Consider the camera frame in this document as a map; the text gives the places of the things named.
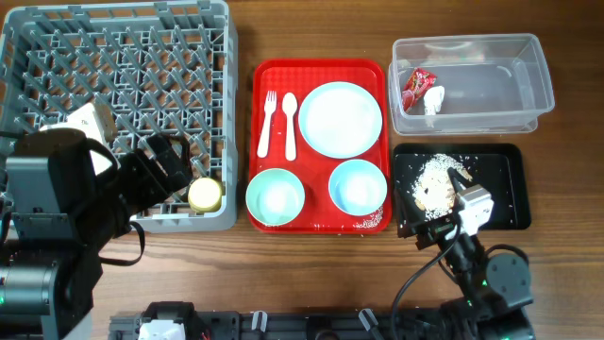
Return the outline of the leftover rice and food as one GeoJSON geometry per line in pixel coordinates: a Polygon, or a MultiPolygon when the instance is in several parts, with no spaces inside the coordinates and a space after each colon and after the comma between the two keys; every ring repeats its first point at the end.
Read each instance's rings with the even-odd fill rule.
{"type": "Polygon", "coordinates": [[[461,162],[446,154],[436,154],[422,165],[412,185],[414,203],[426,221],[446,215],[453,208],[455,191],[447,173],[449,168],[459,171],[465,179],[473,179],[461,162]]]}

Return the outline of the yellow plastic cup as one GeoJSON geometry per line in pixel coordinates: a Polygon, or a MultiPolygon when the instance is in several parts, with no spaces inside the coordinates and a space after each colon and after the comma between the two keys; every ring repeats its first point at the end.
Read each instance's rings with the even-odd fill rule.
{"type": "Polygon", "coordinates": [[[222,184],[213,178],[198,178],[189,187],[188,202],[196,213],[213,213],[222,204],[222,184]]]}

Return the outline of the white tissue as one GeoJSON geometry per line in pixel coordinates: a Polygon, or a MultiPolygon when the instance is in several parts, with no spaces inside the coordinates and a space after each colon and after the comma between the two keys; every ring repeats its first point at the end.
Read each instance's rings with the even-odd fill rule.
{"type": "Polygon", "coordinates": [[[445,99],[445,88],[443,86],[431,87],[424,94],[425,115],[436,115],[442,108],[445,99]]]}

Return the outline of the light blue bowl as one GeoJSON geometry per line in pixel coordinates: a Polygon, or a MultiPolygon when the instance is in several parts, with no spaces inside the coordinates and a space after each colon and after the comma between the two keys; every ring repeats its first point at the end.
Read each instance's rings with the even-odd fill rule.
{"type": "Polygon", "coordinates": [[[353,159],[339,164],[331,173],[328,193],[343,213],[364,216],[378,210],[386,200],[387,180],[373,163],[353,159]]]}

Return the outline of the red strawberry cake wrapper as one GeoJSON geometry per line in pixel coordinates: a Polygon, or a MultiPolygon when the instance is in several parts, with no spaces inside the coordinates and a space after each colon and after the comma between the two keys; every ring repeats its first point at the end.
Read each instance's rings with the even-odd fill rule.
{"type": "Polygon", "coordinates": [[[415,68],[402,91],[402,108],[407,112],[432,88],[437,76],[421,68],[415,68]]]}

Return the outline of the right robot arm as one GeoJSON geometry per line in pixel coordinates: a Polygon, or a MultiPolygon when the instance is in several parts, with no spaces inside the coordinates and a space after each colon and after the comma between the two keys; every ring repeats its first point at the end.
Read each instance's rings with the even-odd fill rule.
{"type": "Polygon", "coordinates": [[[411,285],[434,265],[447,265],[448,276],[462,297],[435,311],[433,330],[442,339],[534,339],[524,307],[533,302],[529,258],[505,244],[484,248],[478,230],[489,222],[494,201],[484,187],[450,167],[447,175],[455,198],[452,211],[422,223],[410,223],[399,190],[395,191],[400,238],[416,238],[418,249],[437,246],[437,255],[413,274],[397,292],[391,311],[391,334],[401,339],[417,330],[416,316],[403,317],[399,304],[411,285]]]}

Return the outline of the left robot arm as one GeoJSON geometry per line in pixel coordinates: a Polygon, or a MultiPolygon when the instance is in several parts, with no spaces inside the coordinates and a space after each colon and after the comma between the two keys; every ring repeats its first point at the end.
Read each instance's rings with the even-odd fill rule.
{"type": "Polygon", "coordinates": [[[1,336],[64,339],[93,306],[92,290],[112,239],[143,227],[133,215],[164,202],[193,179],[186,138],[155,134],[152,153],[120,158],[81,130],[23,136],[7,159],[13,202],[1,217],[1,336]]]}

